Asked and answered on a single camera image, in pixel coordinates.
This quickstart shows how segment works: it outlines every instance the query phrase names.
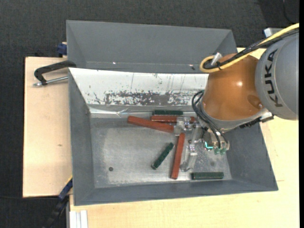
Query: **dark floor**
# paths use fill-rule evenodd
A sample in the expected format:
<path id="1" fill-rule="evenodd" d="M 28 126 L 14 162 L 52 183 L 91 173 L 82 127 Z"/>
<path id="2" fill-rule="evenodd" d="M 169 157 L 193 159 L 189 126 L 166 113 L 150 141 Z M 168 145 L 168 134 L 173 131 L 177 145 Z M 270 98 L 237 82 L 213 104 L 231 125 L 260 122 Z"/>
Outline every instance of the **dark floor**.
<path id="1" fill-rule="evenodd" d="M 56 203 L 21 199 L 23 57 L 58 56 L 66 19 L 228 28 L 248 46 L 299 22 L 299 0 L 0 0 L 0 227 L 41 227 Z"/>

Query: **metal clamp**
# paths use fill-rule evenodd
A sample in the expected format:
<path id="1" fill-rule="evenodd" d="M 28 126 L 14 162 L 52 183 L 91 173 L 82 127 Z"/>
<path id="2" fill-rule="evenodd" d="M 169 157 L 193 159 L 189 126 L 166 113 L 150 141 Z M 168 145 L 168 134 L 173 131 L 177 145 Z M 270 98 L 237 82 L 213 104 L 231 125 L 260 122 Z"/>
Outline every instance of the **metal clamp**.
<path id="1" fill-rule="evenodd" d="M 42 76 L 45 73 L 53 72 L 53 71 L 56 71 L 59 69 L 63 69 L 65 67 L 76 67 L 76 64 L 73 63 L 72 61 L 64 61 L 64 62 L 55 63 L 55 64 L 51 64 L 48 66 L 43 66 L 43 67 L 37 68 L 34 72 L 34 76 L 40 81 L 40 83 L 35 83 L 33 86 L 41 86 L 41 85 L 45 86 L 49 83 L 58 82 L 60 80 L 67 79 L 67 76 L 66 76 L 66 77 L 51 79 L 51 80 L 47 81 Z"/>

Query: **wooden table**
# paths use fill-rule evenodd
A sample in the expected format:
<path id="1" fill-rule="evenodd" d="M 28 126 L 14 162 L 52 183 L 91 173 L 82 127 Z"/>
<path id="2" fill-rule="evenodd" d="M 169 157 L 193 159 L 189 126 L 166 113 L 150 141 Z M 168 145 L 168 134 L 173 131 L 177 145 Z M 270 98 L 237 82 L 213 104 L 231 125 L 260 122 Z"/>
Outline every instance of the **wooden table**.
<path id="1" fill-rule="evenodd" d="M 23 197 L 58 195 L 72 174 L 67 82 L 33 87 L 34 70 L 64 58 L 27 57 Z M 67 70 L 46 74 L 66 75 Z M 298 121 L 261 124 L 279 191 L 186 199 L 74 206 L 87 210 L 90 228 L 298 227 Z"/>

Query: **red wooden stick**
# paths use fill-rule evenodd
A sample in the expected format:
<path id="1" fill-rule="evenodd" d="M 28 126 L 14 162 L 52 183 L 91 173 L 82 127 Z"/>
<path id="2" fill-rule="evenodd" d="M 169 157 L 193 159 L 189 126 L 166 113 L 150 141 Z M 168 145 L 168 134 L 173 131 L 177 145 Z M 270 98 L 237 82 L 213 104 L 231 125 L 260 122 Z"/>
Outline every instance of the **red wooden stick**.
<path id="1" fill-rule="evenodd" d="M 171 178 L 172 179 L 177 179 L 177 177 L 179 176 L 179 170 L 180 170 L 180 165 L 181 165 L 181 154 L 182 154 L 182 150 L 184 147 L 184 142 L 185 142 L 185 134 L 181 133 L 179 135 L 179 139 L 177 142 L 177 146 L 176 146 L 176 151 L 175 151 L 175 155 L 174 155 L 174 163 L 173 163 L 173 167 L 172 167 L 172 171 L 171 171 Z"/>
<path id="2" fill-rule="evenodd" d="M 158 122 L 146 120 L 146 119 L 136 117 L 136 116 L 129 116 L 127 122 L 129 124 L 134 124 L 134 125 L 141 126 L 141 127 L 152 128 L 152 129 L 167 132 L 167 133 L 173 133 L 173 131 L 174 131 L 174 126 L 172 126 L 172 125 L 165 124 L 165 123 L 158 123 Z"/>
<path id="3" fill-rule="evenodd" d="M 150 117 L 151 121 L 156 121 L 160 123 L 176 123 L 177 116 L 168 116 L 168 115 L 153 115 Z M 190 117 L 190 122 L 195 122 L 195 117 Z"/>

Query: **dark green bar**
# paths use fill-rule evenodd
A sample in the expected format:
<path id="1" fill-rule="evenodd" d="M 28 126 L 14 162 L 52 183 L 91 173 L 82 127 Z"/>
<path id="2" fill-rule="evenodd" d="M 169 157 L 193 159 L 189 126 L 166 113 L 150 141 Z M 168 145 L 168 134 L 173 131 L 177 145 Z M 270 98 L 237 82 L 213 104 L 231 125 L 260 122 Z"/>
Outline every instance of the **dark green bar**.
<path id="1" fill-rule="evenodd" d="M 158 157 L 158 159 L 154 162 L 154 164 L 151 166 L 154 170 L 156 170 L 164 159 L 166 159 L 167 155 L 170 153 L 170 151 L 173 149 L 174 144 L 170 143 L 165 150 L 161 153 L 161 155 Z"/>
<path id="2" fill-rule="evenodd" d="M 170 110 L 155 110 L 152 112 L 152 115 L 173 115 L 173 116 L 182 116 L 183 111 L 170 111 Z"/>
<path id="3" fill-rule="evenodd" d="M 211 179 L 223 179 L 223 172 L 194 172 L 191 174 L 192 180 L 211 180 Z"/>

